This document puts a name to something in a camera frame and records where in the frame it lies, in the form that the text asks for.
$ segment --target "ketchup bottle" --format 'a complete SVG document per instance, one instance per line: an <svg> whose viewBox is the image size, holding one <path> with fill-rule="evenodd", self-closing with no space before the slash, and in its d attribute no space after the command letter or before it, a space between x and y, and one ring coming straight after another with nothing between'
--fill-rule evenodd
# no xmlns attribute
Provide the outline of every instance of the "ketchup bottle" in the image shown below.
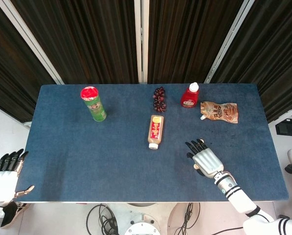
<svg viewBox="0 0 292 235"><path fill-rule="evenodd" d="M185 108L193 108L197 105L199 95L199 86L197 82L190 84L189 88L181 97L180 104Z"/></svg>

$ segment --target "pringles can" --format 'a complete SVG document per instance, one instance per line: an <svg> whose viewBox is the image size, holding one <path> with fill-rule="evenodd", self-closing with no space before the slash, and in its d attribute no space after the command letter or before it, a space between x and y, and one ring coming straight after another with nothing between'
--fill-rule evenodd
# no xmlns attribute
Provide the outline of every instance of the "pringles can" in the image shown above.
<svg viewBox="0 0 292 235"><path fill-rule="evenodd" d="M81 98L89 108L89 111L95 121L103 121L107 114L100 101L99 92L96 87L85 87L81 91Z"/></svg>

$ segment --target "grapes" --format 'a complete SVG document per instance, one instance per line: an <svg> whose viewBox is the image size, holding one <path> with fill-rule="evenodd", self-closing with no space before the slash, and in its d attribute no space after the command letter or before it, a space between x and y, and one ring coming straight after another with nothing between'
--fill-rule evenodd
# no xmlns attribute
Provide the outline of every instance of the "grapes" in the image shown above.
<svg viewBox="0 0 292 235"><path fill-rule="evenodd" d="M163 87L156 88L154 95L154 110L158 112L164 112L166 110L166 104L164 103L165 90Z"/></svg>

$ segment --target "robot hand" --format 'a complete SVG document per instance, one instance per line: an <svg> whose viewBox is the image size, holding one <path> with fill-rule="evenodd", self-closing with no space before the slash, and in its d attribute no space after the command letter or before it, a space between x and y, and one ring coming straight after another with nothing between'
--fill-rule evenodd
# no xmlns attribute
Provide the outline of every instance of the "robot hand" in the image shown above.
<svg viewBox="0 0 292 235"><path fill-rule="evenodd" d="M12 199L30 193L34 188L32 185L26 190L15 192L24 159L28 154L28 152L22 153L23 149L10 155L5 154L0 159L0 226L4 218L3 207Z"/></svg>
<svg viewBox="0 0 292 235"><path fill-rule="evenodd" d="M186 145L194 153L187 153L187 157L194 160L194 168L200 175L208 178L214 178L215 175L224 170L222 162L209 149L203 140L197 139L197 142L191 141L192 144L186 142Z"/></svg>

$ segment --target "table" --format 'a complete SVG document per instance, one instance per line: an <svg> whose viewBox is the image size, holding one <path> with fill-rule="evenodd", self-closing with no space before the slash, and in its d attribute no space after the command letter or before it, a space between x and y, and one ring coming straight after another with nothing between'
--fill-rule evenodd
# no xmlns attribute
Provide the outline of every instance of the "table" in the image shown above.
<svg viewBox="0 0 292 235"><path fill-rule="evenodd" d="M180 106L189 84L164 84L167 111L158 150L148 148L153 92L161 85L94 85L107 118L95 122L80 98L86 85L42 86L18 189L23 202L226 201L200 176L184 144L205 140L252 200L288 198L268 123L253 84L200 84L199 101L235 102L239 123L200 120Z"/></svg>

